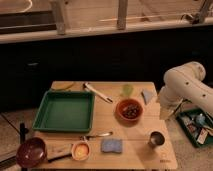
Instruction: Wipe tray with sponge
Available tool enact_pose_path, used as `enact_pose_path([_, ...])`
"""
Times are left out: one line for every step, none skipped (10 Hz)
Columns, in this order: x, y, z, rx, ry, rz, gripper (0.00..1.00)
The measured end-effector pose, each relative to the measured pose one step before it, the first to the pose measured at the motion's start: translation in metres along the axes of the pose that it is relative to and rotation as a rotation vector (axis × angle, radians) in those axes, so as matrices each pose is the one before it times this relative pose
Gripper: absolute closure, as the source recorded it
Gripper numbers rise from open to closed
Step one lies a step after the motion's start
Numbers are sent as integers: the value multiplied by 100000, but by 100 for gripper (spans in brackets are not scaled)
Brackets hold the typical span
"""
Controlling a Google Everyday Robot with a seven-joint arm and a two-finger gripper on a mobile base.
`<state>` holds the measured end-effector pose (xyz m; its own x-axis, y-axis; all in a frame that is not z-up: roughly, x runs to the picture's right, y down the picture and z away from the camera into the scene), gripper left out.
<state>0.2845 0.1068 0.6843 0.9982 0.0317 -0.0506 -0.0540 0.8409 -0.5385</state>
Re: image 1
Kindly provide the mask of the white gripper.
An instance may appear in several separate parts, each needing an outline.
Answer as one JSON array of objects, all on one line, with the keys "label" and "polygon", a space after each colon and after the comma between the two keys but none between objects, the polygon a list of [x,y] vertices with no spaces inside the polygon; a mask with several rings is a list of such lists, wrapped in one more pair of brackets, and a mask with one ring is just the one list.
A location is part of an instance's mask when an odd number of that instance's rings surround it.
[{"label": "white gripper", "polygon": [[172,113],[174,112],[177,104],[175,102],[171,102],[163,96],[159,97],[160,103],[160,118],[162,120],[167,120]]}]

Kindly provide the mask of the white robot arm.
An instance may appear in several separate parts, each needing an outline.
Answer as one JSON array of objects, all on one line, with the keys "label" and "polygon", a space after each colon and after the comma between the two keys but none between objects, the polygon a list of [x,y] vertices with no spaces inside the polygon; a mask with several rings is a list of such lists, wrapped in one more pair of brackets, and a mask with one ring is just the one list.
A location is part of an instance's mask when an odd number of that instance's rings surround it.
[{"label": "white robot arm", "polygon": [[169,118],[184,99],[213,117],[213,88],[203,83],[205,76],[204,66],[195,61],[167,70],[158,94],[160,117]]}]

